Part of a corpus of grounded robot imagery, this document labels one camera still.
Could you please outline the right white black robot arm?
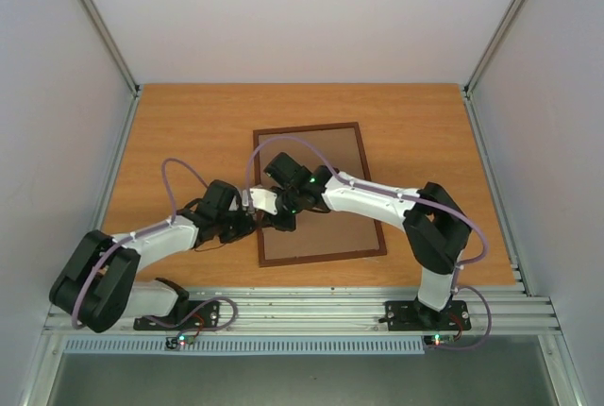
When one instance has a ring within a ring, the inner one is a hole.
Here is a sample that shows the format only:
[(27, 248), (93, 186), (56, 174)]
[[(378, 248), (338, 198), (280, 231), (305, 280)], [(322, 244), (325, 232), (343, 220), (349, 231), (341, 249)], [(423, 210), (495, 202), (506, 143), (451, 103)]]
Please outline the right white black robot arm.
[(327, 165), (310, 171), (284, 152), (265, 167), (264, 173), (277, 185), (271, 189), (252, 187), (248, 197), (254, 208), (264, 212), (270, 227), (294, 231), (295, 217), (302, 211), (337, 211), (402, 230), (422, 267), (417, 318), (432, 328), (448, 318), (457, 264), (471, 228), (442, 186), (429, 182), (421, 189), (395, 188)]

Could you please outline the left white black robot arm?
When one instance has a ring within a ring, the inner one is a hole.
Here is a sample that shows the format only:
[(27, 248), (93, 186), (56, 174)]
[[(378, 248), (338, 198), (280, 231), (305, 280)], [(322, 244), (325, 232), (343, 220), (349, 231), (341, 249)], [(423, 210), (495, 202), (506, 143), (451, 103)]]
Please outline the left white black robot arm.
[(136, 283), (137, 274), (214, 239), (226, 245), (253, 233), (256, 222), (248, 205), (247, 190), (214, 180), (203, 197), (151, 227), (117, 235), (92, 230), (51, 286), (49, 300), (71, 315), (77, 329), (101, 333), (123, 317), (181, 328), (193, 315), (185, 290), (168, 279)]

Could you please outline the brown wooden picture frame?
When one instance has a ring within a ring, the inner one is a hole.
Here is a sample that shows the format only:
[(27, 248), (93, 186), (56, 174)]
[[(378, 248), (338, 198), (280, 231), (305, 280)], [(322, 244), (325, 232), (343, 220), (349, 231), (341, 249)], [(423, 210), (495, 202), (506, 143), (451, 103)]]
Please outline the brown wooden picture frame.
[[(296, 162), (314, 171), (325, 161), (338, 170), (369, 180), (370, 170), (361, 129), (356, 122), (279, 127), (253, 131), (254, 145), (273, 138), (254, 160), (252, 184), (266, 188), (276, 183), (263, 170), (277, 154), (285, 152)], [(382, 225), (375, 220), (349, 212), (314, 213), (302, 211), (296, 216), (296, 230), (258, 231), (259, 266), (274, 267), (311, 262), (383, 256), (387, 253)]]

